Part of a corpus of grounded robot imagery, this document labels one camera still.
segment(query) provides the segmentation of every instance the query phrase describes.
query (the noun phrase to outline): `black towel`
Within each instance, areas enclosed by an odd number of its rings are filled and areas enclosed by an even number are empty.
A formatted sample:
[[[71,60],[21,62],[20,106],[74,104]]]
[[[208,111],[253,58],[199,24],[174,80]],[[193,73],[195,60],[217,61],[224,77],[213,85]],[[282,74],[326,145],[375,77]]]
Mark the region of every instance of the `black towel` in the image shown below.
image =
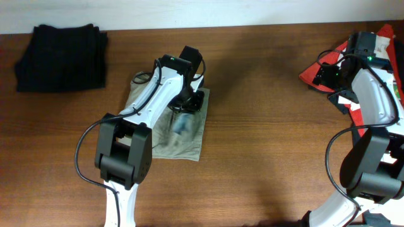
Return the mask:
[[[15,65],[17,91],[78,91],[105,87],[107,34],[92,24],[79,28],[40,25]]]

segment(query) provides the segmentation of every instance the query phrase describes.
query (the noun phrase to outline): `white wall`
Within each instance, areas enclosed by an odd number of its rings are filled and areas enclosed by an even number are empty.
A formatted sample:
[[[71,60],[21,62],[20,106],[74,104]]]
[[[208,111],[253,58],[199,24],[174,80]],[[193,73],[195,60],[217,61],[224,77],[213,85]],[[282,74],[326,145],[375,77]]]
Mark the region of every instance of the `white wall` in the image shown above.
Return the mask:
[[[404,19],[404,0],[0,0],[0,33],[94,23],[102,30]]]

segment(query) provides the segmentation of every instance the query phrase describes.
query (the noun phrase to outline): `red cloth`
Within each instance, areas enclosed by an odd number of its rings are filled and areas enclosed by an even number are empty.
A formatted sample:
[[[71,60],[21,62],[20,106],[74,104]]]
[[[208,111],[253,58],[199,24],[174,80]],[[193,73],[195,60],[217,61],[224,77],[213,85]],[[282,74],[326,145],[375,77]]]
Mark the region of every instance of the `red cloth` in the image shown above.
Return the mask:
[[[394,40],[393,40],[393,35],[394,35],[393,28],[391,27],[391,25],[386,24],[377,32],[377,35],[379,35],[381,37],[390,38],[390,44],[387,47],[386,51],[390,58],[391,67],[393,67],[393,72],[394,72],[394,77],[396,78],[397,87],[399,88],[398,91],[399,91],[400,97],[401,97],[401,104],[404,105],[404,94],[403,94],[402,90],[400,89],[401,81],[400,81],[400,77],[398,76],[398,70],[397,70],[396,53],[395,53]],[[347,45],[348,45],[348,42],[346,41],[345,43],[343,43],[339,47],[337,47],[336,50],[343,50],[345,47],[347,47]],[[322,57],[320,59],[320,62],[321,63],[327,62],[329,64],[336,63],[339,55],[340,54],[337,52],[331,52],[331,53],[325,55],[324,57]],[[332,90],[331,88],[327,88],[326,86],[323,86],[323,85],[315,85],[312,83],[313,79],[314,79],[314,77],[316,77],[316,74],[319,69],[320,69],[320,65],[317,63],[314,63],[313,65],[308,67],[303,73],[301,73],[299,75],[299,78],[301,80],[303,80],[303,82],[313,86],[314,88],[316,88],[320,91],[334,92],[334,90]],[[363,125],[364,121],[362,119],[362,112],[360,111],[360,109],[351,111],[350,105],[346,105],[346,107],[349,108],[349,114],[352,118],[353,123],[355,125]],[[360,136],[362,136],[364,134],[364,130],[360,129],[359,134],[360,134]]]

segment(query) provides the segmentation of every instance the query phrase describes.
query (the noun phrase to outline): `gray cloth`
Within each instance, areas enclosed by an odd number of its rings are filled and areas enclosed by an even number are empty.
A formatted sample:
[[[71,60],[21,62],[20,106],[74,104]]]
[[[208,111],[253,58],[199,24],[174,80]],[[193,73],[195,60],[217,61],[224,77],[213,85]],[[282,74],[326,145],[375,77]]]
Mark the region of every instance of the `gray cloth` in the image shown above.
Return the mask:
[[[135,101],[146,85],[131,82],[131,92],[125,108]],[[208,110],[209,89],[200,88],[199,90],[205,93],[200,112],[174,113],[168,107],[164,109],[153,128],[153,158],[199,161]],[[127,139],[121,142],[130,144]]]

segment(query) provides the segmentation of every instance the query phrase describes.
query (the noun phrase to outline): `brown table surface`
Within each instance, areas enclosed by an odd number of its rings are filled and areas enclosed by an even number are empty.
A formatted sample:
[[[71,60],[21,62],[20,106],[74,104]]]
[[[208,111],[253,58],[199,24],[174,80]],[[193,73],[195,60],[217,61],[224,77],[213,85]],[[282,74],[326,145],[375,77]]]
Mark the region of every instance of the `brown table surface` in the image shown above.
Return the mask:
[[[402,21],[390,22],[398,38]],[[242,226],[296,221],[334,191],[324,169],[330,138],[350,125],[298,75],[354,31],[383,22],[108,32],[107,86],[17,93],[14,63],[30,35],[0,36],[0,226],[103,226],[105,190],[82,181],[73,155],[81,133],[126,102],[133,74],[185,45],[203,54],[211,90],[199,162],[153,160],[136,199],[139,226]],[[94,167],[97,130],[80,154]],[[334,145],[338,179],[350,135]]]

